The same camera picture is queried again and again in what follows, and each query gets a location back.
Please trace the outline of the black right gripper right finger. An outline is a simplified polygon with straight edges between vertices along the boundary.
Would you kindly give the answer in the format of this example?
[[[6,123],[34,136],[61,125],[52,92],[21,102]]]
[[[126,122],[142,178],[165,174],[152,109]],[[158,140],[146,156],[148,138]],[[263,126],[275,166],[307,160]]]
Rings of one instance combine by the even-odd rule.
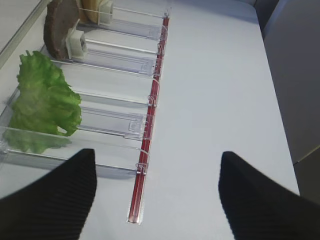
[[[276,183],[232,151],[221,156],[218,192],[236,240],[318,240],[320,206]]]

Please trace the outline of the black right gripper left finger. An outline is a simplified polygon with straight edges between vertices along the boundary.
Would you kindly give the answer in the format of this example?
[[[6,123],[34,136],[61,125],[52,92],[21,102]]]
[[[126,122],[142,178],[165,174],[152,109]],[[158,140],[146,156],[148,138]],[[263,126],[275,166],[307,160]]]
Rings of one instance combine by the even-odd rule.
[[[96,191],[95,151],[85,148],[0,200],[0,238],[78,240]]]

